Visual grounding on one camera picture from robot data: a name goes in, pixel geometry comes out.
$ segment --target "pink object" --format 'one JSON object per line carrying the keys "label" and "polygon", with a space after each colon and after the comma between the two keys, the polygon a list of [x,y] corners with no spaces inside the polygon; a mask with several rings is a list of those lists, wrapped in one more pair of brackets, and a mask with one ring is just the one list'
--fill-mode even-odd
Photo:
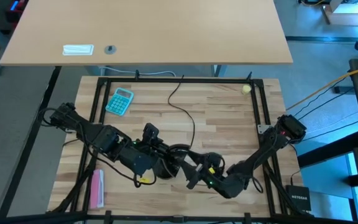
{"label": "pink object", "polygon": [[91,198],[89,208],[101,208],[104,206],[103,200],[103,170],[93,171],[91,182]]}

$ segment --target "calculator display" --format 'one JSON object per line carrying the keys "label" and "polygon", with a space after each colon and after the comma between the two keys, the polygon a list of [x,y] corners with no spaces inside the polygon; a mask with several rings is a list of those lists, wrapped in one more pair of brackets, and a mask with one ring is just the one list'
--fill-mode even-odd
{"label": "calculator display", "polygon": [[131,94],[126,92],[126,91],[122,91],[122,90],[117,90],[117,94],[126,98],[130,98]]}

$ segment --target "teal calculator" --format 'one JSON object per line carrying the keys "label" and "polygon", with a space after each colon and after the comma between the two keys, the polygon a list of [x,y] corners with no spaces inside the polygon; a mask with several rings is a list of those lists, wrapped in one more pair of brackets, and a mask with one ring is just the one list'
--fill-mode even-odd
{"label": "teal calculator", "polygon": [[123,88],[117,88],[116,92],[113,94],[111,100],[106,106],[106,111],[122,116],[127,111],[133,98],[133,92]]}

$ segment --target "white label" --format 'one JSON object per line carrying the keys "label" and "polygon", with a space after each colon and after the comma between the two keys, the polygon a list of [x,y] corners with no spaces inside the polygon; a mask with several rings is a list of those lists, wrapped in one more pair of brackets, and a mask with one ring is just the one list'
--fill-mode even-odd
{"label": "white label", "polygon": [[104,173],[103,170],[99,171],[100,179],[99,179],[99,194],[98,194],[98,208],[104,207]]}
{"label": "white label", "polygon": [[80,44],[80,45],[64,45],[63,55],[64,56],[82,56],[93,54],[92,44]]}

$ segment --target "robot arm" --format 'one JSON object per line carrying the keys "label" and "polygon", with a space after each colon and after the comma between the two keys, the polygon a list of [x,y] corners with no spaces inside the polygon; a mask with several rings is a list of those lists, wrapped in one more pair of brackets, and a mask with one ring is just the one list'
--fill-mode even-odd
{"label": "robot arm", "polygon": [[[189,189],[202,180],[225,198],[236,197],[246,190],[254,169],[287,144],[300,142],[306,134],[306,128],[293,116],[279,117],[277,124],[263,133],[261,147],[248,159],[230,166],[224,176],[221,155],[215,152],[198,154],[184,144],[168,146],[158,138],[158,129],[150,123],[144,128],[142,140],[132,141],[113,126],[90,123],[77,114],[72,103],[64,103],[51,115],[50,124],[62,130],[75,130],[79,140],[113,162],[119,160],[136,175],[141,176],[153,168],[157,177],[167,179],[175,177],[182,168]],[[185,162],[186,156],[196,165]]]}

